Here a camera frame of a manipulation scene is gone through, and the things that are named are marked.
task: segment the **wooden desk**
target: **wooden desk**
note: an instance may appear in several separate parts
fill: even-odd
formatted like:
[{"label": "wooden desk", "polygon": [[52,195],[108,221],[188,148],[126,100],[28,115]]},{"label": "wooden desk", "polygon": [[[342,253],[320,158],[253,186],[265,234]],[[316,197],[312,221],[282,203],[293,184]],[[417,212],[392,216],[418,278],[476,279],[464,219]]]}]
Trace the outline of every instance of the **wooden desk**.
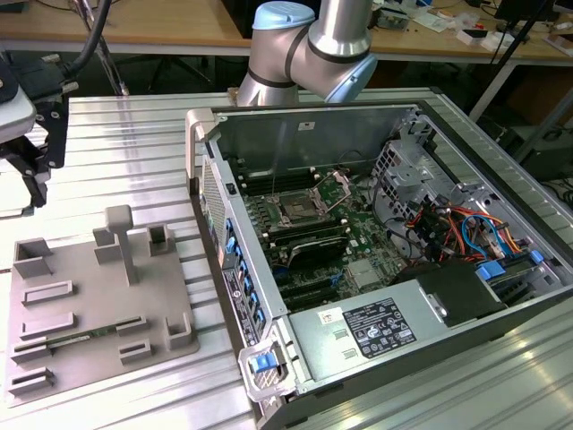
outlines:
[{"label": "wooden desk", "polygon": [[[45,1],[67,6],[66,0]],[[455,0],[434,0],[435,6],[452,3]],[[486,29],[495,27],[491,16],[466,3],[445,10],[479,13]],[[573,58],[543,41],[544,34],[530,35],[531,40],[517,50],[484,93],[472,112],[473,119],[481,115],[517,65],[573,66]],[[220,0],[119,0],[111,8],[104,36],[112,53],[248,56],[250,46]],[[33,0],[24,13],[0,15],[0,48],[5,50],[79,52],[85,38],[76,13],[50,9]],[[451,30],[437,33],[413,21],[404,32],[373,30],[372,52],[380,60],[398,61],[487,64],[492,58],[482,47],[464,45]]]}]

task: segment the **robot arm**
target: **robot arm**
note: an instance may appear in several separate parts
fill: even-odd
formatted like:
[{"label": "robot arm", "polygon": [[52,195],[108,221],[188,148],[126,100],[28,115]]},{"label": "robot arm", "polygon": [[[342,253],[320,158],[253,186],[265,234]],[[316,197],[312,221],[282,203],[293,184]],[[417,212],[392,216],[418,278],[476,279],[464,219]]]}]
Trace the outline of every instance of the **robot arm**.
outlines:
[{"label": "robot arm", "polygon": [[377,64],[366,28],[371,10],[372,0],[322,0],[315,21],[312,9],[302,4],[262,4],[237,105],[295,104],[297,85],[327,102],[353,100]]},{"label": "robot arm", "polygon": [[[65,160],[68,128],[68,96],[78,88],[73,79],[93,55],[106,23],[111,0],[102,0],[99,16],[80,55],[62,63],[57,55],[29,64],[7,64],[0,56],[0,159],[6,159],[22,176],[30,193],[30,206],[46,204],[46,181],[51,168]],[[34,124],[47,131],[43,145],[35,146],[25,136]]]}]

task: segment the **white object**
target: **white object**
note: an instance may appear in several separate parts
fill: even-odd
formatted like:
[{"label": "white object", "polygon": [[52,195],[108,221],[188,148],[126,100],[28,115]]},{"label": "white object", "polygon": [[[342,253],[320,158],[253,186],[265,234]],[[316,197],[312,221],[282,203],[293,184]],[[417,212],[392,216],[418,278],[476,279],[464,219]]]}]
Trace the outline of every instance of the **white object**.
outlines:
[{"label": "white object", "polygon": [[499,31],[492,31],[488,33],[487,37],[482,41],[482,47],[490,52],[494,52],[498,47],[500,47],[501,52],[505,51],[511,45],[513,40],[513,36],[508,33],[503,36],[503,33]]},{"label": "white object", "polygon": [[473,38],[463,30],[458,31],[456,38],[464,42],[469,47],[477,47],[485,39],[485,38]]},{"label": "white object", "polygon": [[555,26],[555,30],[568,30],[573,27],[573,22],[562,22]]},{"label": "white object", "polygon": [[431,13],[424,13],[423,15],[417,16],[414,18],[414,21],[430,30],[437,31],[438,33],[441,33],[448,28],[448,22],[446,20],[436,15],[432,15]]},{"label": "white object", "polygon": [[0,145],[29,132],[36,121],[36,108],[22,88],[16,97],[0,104]]},{"label": "white object", "polygon": [[460,13],[454,18],[454,28],[456,30],[465,30],[475,27],[477,22],[480,21],[480,15],[477,13]]}]

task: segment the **aluminum table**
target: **aluminum table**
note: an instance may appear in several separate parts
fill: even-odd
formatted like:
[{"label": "aluminum table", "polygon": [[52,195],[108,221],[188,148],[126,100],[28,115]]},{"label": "aluminum table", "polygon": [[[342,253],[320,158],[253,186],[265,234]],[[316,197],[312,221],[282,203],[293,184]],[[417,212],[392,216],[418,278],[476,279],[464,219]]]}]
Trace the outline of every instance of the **aluminum table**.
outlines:
[{"label": "aluminum table", "polygon": [[[361,98],[395,91],[366,91]],[[400,91],[405,99],[428,100],[449,116],[452,126],[462,115],[428,89]],[[0,345],[6,341],[6,270],[13,241],[43,236],[57,246],[90,240],[91,229],[103,225],[106,206],[128,203],[136,227],[166,222],[175,231],[201,349],[18,408],[0,403],[0,427],[255,427],[184,183],[184,114],[226,103],[226,94],[72,99],[66,167],[53,171],[47,206],[33,217],[0,221]],[[43,133],[34,130],[30,138],[39,141]],[[487,137],[475,139],[480,145]],[[496,150],[481,155],[500,166]],[[516,175],[511,166],[500,173],[509,181]],[[573,243],[570,215],[552,209],[557,203],[550,195],[530,194],[527,181],[513,180],[532,207]],[[19,183],[17,174],[0,162],[0,189]],[[4,198],[0,210],[20,207],[19,198],[27,199],[23,185],[21,192]],[[297,428],[573,428],[571,363],[569,300],[500,340],[311,417]]]}]

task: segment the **metal bracket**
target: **metal bracket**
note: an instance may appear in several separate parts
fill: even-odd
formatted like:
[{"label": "metal bracket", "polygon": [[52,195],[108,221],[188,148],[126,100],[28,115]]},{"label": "metal bracket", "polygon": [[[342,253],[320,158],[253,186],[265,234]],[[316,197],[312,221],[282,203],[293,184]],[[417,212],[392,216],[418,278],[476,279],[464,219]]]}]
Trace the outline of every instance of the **metal bracket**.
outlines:
[{"label": "metal bracket", "polygon": [[[321,184],[324,181],[326,181],[331,176],[333,176],[336,179],[336,181],[340,184],[340,186],[342,186],[342,190],[344,191],[344,195],[342,196],[342,198],[340,198],[338,201],[336,201],[334,204],[332,204],[329,207],[322,200],[322,196],[321,196],[321,193],[319,191],[319,187],[321,186]],[[315,185],[309,191],[310,191],[310,198],[311,198],[312,202],[314,203],[314,205],[316,206],[316,209],[318,209],[320,215],[326,215],[327,213],[332,211],[334,208],[336,208],[340,203],[342,203],[345,199],[350,197],[350,195],[352,195],[352,193],[350,192],[350,186],[349,186],[348,178],[346,176],[342,175],[338,170],[333,170],[330,173],[328,173],[324,177],[324,179],[322,179],[317,185]]]}]

